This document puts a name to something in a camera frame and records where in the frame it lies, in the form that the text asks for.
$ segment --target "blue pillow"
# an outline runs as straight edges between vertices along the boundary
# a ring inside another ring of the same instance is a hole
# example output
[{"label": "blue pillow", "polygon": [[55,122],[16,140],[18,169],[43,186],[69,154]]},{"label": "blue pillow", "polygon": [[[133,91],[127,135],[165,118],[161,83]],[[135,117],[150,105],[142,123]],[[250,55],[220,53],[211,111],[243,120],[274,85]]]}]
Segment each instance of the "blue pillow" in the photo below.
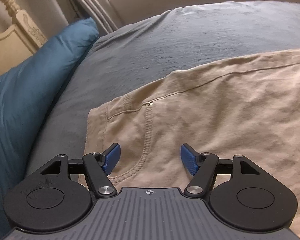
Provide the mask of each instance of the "blue pillow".
[{"label": "blue pillow", "polygon": [[53,99],[98,35],[91,18],[76,22],[0,76],[0,238],[10,230],[3,197],[23,179],[31,146]]}]

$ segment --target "bedpost finial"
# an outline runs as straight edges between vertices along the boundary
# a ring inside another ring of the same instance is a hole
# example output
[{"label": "bedpost finial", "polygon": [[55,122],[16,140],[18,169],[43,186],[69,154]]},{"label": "bedpost finial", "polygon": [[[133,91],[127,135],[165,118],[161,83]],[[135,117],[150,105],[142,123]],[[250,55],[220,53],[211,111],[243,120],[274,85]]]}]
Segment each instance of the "bedpost finial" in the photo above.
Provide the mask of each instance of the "bedpost finial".
[{"label": "bedpost finial", "polygon": [[15,0],[0,0],[5,6],[10,17],[15,16],[15,14],[20,10],[20,6]]}]

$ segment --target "bedpost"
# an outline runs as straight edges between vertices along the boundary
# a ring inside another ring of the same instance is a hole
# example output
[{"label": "bedpost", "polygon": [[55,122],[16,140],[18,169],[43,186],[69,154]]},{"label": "bedpost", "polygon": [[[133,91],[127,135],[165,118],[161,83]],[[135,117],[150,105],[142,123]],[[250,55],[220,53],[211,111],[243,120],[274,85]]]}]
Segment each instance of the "bedpost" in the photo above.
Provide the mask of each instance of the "bedpost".
[{"label": "bedpost", "polygon": [[12,18],[12,23],[16,24],[38,50],[46,41],[47,38],[40,31],[26,10],[21,10],[15,0],[0,0]]}]

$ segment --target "triangular cutout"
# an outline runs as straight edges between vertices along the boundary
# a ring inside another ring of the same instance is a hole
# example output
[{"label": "triangular cutout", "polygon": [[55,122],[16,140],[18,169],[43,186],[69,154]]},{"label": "triangular cutout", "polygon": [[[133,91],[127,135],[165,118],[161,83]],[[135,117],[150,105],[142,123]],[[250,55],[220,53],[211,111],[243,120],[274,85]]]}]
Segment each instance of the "triangular cutout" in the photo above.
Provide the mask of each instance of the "triangular cutout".
[{"label": "triangular cutout", "polygon": [[245,161],[240,161],[240,166],[241,166],[241,173],[242,174],[255,174],[255,175],[260,174],[260,172],[256,171],[254,168],[252,168]]},{"label": "triangular cutout", "polygon": [[49,167],[40,172],[41,175],[47,174],[59,174],[61,167],[61,161],[54,161]]}]

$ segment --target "gray ribbed plate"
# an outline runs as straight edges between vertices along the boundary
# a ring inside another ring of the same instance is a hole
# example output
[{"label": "gray ribbed plate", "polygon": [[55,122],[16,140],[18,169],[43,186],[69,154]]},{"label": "gray ribbed plate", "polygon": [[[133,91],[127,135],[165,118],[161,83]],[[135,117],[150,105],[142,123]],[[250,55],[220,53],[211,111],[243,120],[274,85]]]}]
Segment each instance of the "gray ribbed plate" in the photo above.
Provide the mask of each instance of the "gray ribbed plate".
[{"label": "gray ribbed plate", "polygon": [[177,188],[122,188],[97,201],[78,224],[64,231],[31,235],[12,230],[14,240],[297,240],[289,229],[252,234],[217,220],[200,199],[186,198]]}]

